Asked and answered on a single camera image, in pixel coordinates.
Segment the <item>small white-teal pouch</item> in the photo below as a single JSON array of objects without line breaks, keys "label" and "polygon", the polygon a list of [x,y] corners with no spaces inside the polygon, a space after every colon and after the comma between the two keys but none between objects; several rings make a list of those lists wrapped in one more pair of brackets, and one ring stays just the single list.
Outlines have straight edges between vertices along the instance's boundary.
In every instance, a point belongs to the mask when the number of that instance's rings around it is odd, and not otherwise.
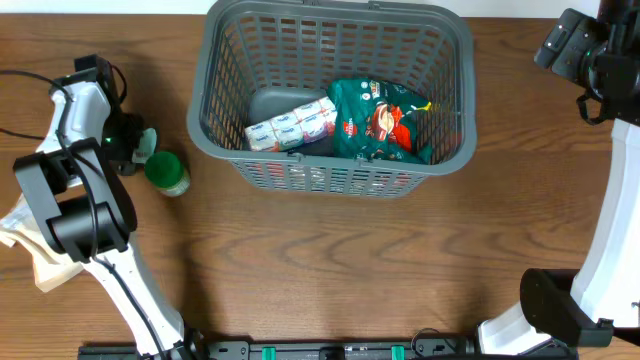
[{"label": "small white-teal pouch", "polygon": [[144,165],[155,153],[157,145],[157,133],[154,128],[147,128],[142,132],[138,146],[132,154],[134,164]]}]

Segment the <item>tissue multipack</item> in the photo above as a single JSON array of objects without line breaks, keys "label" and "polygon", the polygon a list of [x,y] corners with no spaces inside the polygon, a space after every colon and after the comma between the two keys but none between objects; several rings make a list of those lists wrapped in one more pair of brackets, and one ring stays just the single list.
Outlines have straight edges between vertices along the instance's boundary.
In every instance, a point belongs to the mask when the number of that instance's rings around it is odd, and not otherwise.
[{"label": "tissue multipack", "polygon": [[245,128],[251,151],[285,152],[334,134],[337,109],[324,97]]}]

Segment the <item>green coffee bag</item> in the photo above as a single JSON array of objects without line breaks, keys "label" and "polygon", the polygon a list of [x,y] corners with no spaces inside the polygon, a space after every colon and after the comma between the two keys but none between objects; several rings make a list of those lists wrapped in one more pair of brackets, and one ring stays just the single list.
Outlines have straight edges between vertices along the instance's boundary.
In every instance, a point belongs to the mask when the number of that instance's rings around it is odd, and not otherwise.
[{"label": "green coffee bag", "polygon": [[327,96],[337,116],[333,153],[340,158],[427,164],[433,149],[418,146],[419,117],[432,103],[392,82],[369,78],[333,81]]}]

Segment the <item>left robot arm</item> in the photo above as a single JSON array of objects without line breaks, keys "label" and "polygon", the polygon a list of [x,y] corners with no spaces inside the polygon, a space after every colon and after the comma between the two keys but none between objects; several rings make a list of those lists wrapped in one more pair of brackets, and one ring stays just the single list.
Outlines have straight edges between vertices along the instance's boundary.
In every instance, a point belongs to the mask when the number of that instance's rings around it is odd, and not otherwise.
[{"label": "left robot arm", "polygon": [[49,131],[13,165],[45,246],[102,285],[133,333],[137,358],[205,359],[201,334],[159,290],[135,240],[137,216],[120,178],[136,170],[143,122],[121,108],[126,80],[96,54],[75,59],[74,69],[51,81]]}]

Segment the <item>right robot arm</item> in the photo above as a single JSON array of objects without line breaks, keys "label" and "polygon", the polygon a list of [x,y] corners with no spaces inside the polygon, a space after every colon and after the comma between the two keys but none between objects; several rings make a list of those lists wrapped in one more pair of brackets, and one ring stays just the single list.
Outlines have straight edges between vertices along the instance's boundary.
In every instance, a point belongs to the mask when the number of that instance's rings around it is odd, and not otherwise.
[{"label": "right robot arm", "polygon": [[527,270],[520,300],[481,323],[473,359],[575,359],[613,339],[639,343],[639,4],[606,0],[589,17],[563,12],[535,63],[583,88],[589,125],[612,121],[605,197],[578,270]]}]

